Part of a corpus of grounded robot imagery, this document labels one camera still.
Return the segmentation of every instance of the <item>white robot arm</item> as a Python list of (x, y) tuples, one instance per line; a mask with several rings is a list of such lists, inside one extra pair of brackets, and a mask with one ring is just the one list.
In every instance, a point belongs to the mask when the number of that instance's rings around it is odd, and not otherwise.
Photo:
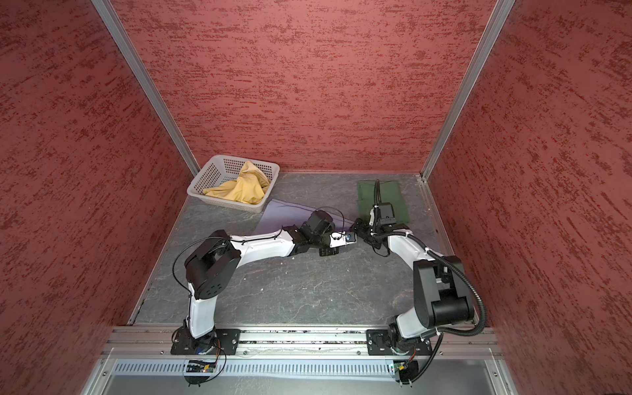
[[(405, 351), (420, 336), (434, 336), (437, 331), (433, 328), (438, 325), (471, 320), (474, 309), (468, 287), (458, 277), (448, 276), (450, 266), (462, 274), (460, 262), (456, 257), (438, 256), (404, 225), (384, 224), (391, 221), (388, 216), (385, 219), (389, 208), (384, 205), (374, 208), (370, 223), (358, 219), (349, 231), (336, 231), (331, 216), (316, 210), (302, 226), (286, 226), (274, 233), (256, 236), (228, 236), (223, 230), (213, 233), (185, 261), (191, 292), (186, 323), (191, 337), (214, 336), (217, 297), (237, 267), (265, 258), (296, 255), (310, 248), (318, 248), (321, 256), (335, 255), (339, 247), (355, 243), (356, 237), (377, 248), (385, 245), (413, 271), (415, 305), (391, 324), (393, 350)], [(436, 262), (437, 259), (445, 261), (444, 264)], [(447, 284), (442, 290), (437, 286), (441, 282)]]

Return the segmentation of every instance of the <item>black cable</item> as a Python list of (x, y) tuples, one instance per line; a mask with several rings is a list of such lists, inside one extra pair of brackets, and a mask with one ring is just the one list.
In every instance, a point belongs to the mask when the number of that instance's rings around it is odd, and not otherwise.
[(476, 303), (478, 305), (478, 311), (480, 313), (478, 322), (472, 329), (463, 331), (461, 329), (454, 329), (454, 328), (449, 328), (449, 327), (438, 327), (437, 330), (441, 333), (450, 333), (457, 336), (476, 336), (477, 334), (483, 332), (483, 330), (485, 329), (485, 324), (487, 323), (487, 309), (485, 309), (483, 300), (478, 294), (478, 291), (476, 290), (476, 288), (474, 288), (474, 285), (465, 276), (465, 274), (461, 272), (456, 266), (454, 266), (450, 261), (440, 256), (439, 254), (436, 254), (432, 250), (427, 250), (426, 253), (430, 255), (431, 257), (435, 258), (436, 260), (438, 260), (439, 262), (441, 262), (444, 266), (447, 266), (447, 268), (450, 269), (452, 273), (456, 274), (456, 276), (459, 277), (465, 283), (465, 285), (468, 286), (468, 288), (472, 292), (472, 295), (474, 295), (474, 299), (476, 300)]
[(450, 333), (450, 334), (454, 334), (454, 335), (457, 335), (457, 336), (476, 336), (477, 334), (483, 332), (483, 330), (485, 329), (485, 325), (487, 323), (487, 309), (485, 308), (485, 304), (483, 303), (483, 300), (481, 299), (480, 295), (478, 294), (478, 291), (476, 290), (476, 288), (474, 288), (474, 285), (470, 282), (470, 280), (467, 278), (467, 276), (465, 276), (465, 274), (463, 272), (461, 272), (458, 267), (454, 266), (450, 261), (448, 261), (447, 259), (445, 259), (441, 255), (439, 255), (439, 254), (435, 253), (434, 251), (432, 251), (431, 249), (429, 249), (426, 246), (426, 244), (424, 244), (424, 242), (419, 240), (419, 238), (417, 238), (414, 234), (408, 234), (408, 233), (404, 233), (404, 232), (390, 232), (390, 233), (376, 234), (373, 237), (374, 238), (383, 238), (383, 237), (387, 237), (387, 236), (404, 236), (404, 237), (407, 237), (409, 239), (414, 240), (417, 244), (419, 244), (420, 247), (422, 247), (426, 251), (426, 253), (428, 255), (430, 255), (431, 257), (435, 258), (443, 266), (446, 266), (448, 269), (450, 269), (452, 271), (452, 273), (456, 274), (456, 276), (459, 277), (465, 283), (465, 285), (467, 285), (467, 287), (470, 289), (470, 291), (472, 292), (472, 295), (474, 296), (474, 299), (476, 300), (476, 304), (478, 306), (478, 311), (479, 311), (479, 314), (480, 314), (479, 320), (476, 323), (476, 325), (474, 326), (474, 328), (467, 329), (467, 330), (464, 331), (464, 330), (461, 330), (461, 329), (454, 329), (454, 328), (450, 328), (450, 327), (438, 327), (437, 330), (439, 332), (441, 332), (441, 333), (445, 332), (445, 333)]
[(321, 206), (317, 210), (320, 210), (320, 209), (332, 209), (332, 210), (338, 211), (340, 213), (340, 216), (343, 218), (343, 228), (342, 228), (342, 230), (340, 230), (340, 232), (344, 232), (344, 214), (343, 214), (342, 211), (338, 210), (335, 207), (331, 207), (331, 206)]
[[(215, 346), (215, 347), (217, 347), (217, 349), (219, 350), (219, 352), (218, 352), (218, 354), (217, 354), (217, 358), (215, 358), (215, 362), (214, 362), (214, 363), (215, 363), (215, 366), (217, 367), (217, 361), (219, 360), (219, 356), (221, 355), (221, 353), (224, 353), (224, 365), (222, 365), (222, 368), (220, 369), (220, 371), (218, 371), (218, 372), (217, 372), (217, 374), (215, 374), (215, 376), (213, 376), (213, 377), (208, 376), (205, 380), (202, 380), (202, 381), (197, 381), (197, 380), (196, 380), (195, 382), (191, 383), (191, 382), (189, 381), (189, 379), (188, 379), (188, 377), (189, 377), (189, 376), (185, 376), (185, 380), (186, 380), (187, 382), (189, 382), (189, 385), (191, 385), (191, 384), (194, 384), (194, 385), (195, 385), (195, 384), (197, 384), (197, 385), (199, 386), (200, 384), (203, 384), (203, 383), (209, 382), (209, 381), (211, 381), (211, 380), (213, 380), (213, 379), (216, 379), (216, 378), (217, 378), (217, 376), (219, 376), (220, 374), (222, 374), (222, 372), (224, 371), (224, 368), (226, 368), (226, 361), (227, 361), (228, 357), (226, 356), (226, 352), (225, 352), (225, 351), (224, 351), (224, 350), (220, 347), (219, 340), (218, 340), (217, 338), (215, 338), (215, 340), (217, 341), (217, 344), (214, 344), (214, 346)], [(204, 366), (208, 365), (208, 363), (207, 363), (207, 362), (205, 362), (205, 361), (201, 361), (201, 360), (190, 360), (188, 363), (191, 363), (191, 362), (193, 362), (193, 363), (197, 363), (197, 364), (198, 364), (198, 366), (197, 366), (197, 368), (198, 368), (198, 369), (199, 369), (200, 367), (204, 367)]]
[(173, 275), (174, 280), (176, 280), (176, 282), (178, 284), (180, 284), (180, 286), (184, 289), (186, 289), (187, 292), (189, 292), (189, 295), (191, 294), (191, 291), (189, 291), (188, 287), (185, 287), (184, 284), (182, 284), (180, 282), (180, 280), (178, 280), (178, 278), (176, 277), (176, 262), (178, 261), (178, 258), (180, 258), (180, 255), (184, 254), (185, 251), (187, 251), (189, 248), (191, 248), (192, 246), (196, 245), (197, 243), (204, 241), (204, 240), (209, 240), (209, 239), (220, 239), (220, 240), (227, 240), (223, 237), (218, 237), (218, 236), (209, 236), (209, 237), (205, 237), (203, 239), (199, 239), (194, 241), (193, 243), (189, 244), (188, 246), (185, 247), (184, 250), (180, 251), (180, 253), (178, 254), (178, 256), (173, 260), (173, 265), (171, 265), (171, 274)]
[(426, 372), (426, 370), (428, 370), (428, 367), (432, 363), (432, 360), (437, 355), (437, 352), (439, 351), (439, 346), (441, 345), (442, 341), (443, 341), (443, 333), (439, 335), (439, 339), (437, 340), (437, 344), (435, 344), (435, 348), (432, 350), (432, 354), (430, 354), (430, 357), (426, 360), (426, 363), (419, 370), (419, 373), (417, 373), (415, 378), (412, 379), (412, 380), (409, 380), (407, 383), (402, 382), (402, 384), (411, 384), (411, 383), (414, 383), (415, 381), (419, 380), (419, 378), (422, 376), (422, 374), (424, 374)]
[(386, 255), (382, 255), (378, 253), (374, 246), (371, 246), (371, 247), (373, 248), (373, 252), (375, 252), (377, 255), (381, 256), (382, 258), (388, 258), (391, 256), (391, 249), (388, 246), (386, 246)]
[(261, 237), (261, 238), (258, 238), (258, 239), (247, 239), (247, 240), (234, 240), (234, 239), (231, 239), (231, 241), (235, 241), (237, 243), (241, 243), (241, 245), (244, 245), (244, 244), (249, 243), (251, 241), (276, 239), (277, 237), (279, 237), (281, 235), (281, 232), (283, 232), (283, 227), (281, 227), (281, 230), (277, 234), (275, 234), (274, 236)]
[(205, 382), (211, 381), (212, 379), (214, 379), (217, 376), (219, 376), (224, 371), (224, 368), (226, 367), (226, 360), (228, 359), (228, 357), (226, 356), (226, 352), (223, 349), (221, 349), (221, 348), (219, 349), (219, 352), (220, 352), (220, 355), (222, 353), (224, 353), (224, 364), (222, 365), (222, 370), (220, 370), (215, 376), (211, 377), (210, 379), (206, 380)]
[(380, 180), (375, 180), (375, 186), (373, 187), (373, 203), (378, 205), (382, 203), (382, 195), (380, 193)]

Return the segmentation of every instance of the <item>white plastic basket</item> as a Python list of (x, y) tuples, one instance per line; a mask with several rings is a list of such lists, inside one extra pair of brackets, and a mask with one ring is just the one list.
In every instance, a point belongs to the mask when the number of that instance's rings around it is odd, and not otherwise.
[[(220, 186), (226, 181), (236, 179), (239, 176), (239, 171), (243, 167), (246, 161), (251, 161), (257, 166), (265, 176), (270, 180), (270, 186), (265, 193), (264, 198), (259, 204), (247, 204), (241, 202), (233, 202), (232, 200), (214, 198), (205, 196), (202, 194), (204, 188), (213, 188), (214, 186)], [(197, 197), (201, 201), (207, 204), (214, 204), (223, 207), (229, 207), (231, 209), (244, 210), (250, 212), (262, 212), (264, 209), (265, 201), (270, 197), (272, 187), (279, 177), (279, 165), (272, 162), (255, 161), (253, 159), (240, 158), (236, 156), (228, 155), (215, 155), (200, 170), (200, 172), (194, 177), (191, 184), (186, 189), (189, 196)]]

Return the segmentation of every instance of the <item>black mounting plate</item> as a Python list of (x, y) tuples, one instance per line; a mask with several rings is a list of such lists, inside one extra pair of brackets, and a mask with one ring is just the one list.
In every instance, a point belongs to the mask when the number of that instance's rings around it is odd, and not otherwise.
[[(399, 355), (393, 352), (389, 331), (386, 329), (367, 329), (367, 349), (369, 355)], [(432, 347), (421, 339), (405, 355), (412, 355), (415, 350), (417, 355), (432, 354)]]
[(235, 355), (239, 346), (240, 329), (216, 329), (215, 334), (219, 339), (219, 347), (226, 355)]
[[(215, 329), (215, 334), (219, 340), (220, 348), (226, 355), (235, 355), (239, 345), (239, 329)], [(200, 344), (199, 340), (193, 339), (186, 326), (178, 328), (173, 336), (171, 345), (172, 355), (198, 355), (196, 349)]]

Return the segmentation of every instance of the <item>gray floor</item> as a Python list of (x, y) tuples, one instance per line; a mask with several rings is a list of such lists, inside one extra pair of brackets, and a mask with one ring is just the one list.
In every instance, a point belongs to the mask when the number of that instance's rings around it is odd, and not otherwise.
[[(311, 207), (337, 207), (353, 220), (358, 216), (356, 182), (375, 178), (398, 180), (411, 217), (409, 227), (428, 246), (438, 247), (417, 178), (411, 174), (281, 173), (271, 195)], [(217, 229), (225, 229), (228, 234), (250, 234), (260, 217), (190, 198), (167, 241), (168, 248), (156, 267), (135, 323), (182, 323), (188, 293), (171, 277), (174, 258), (186, 245)], [(181, 281), (185, 278), (182, 261), (186, 256), (183, 254), (176, 264)], [(240, 267), (218, 299), (215, 318), (221, 326), (384, 324), (412, 307), (412, 289), (410, 268), (397, 255), (379, 257), (360, 242), (333, 257), (323, 258), (311, 250), (293, 258), (270, 258)]]

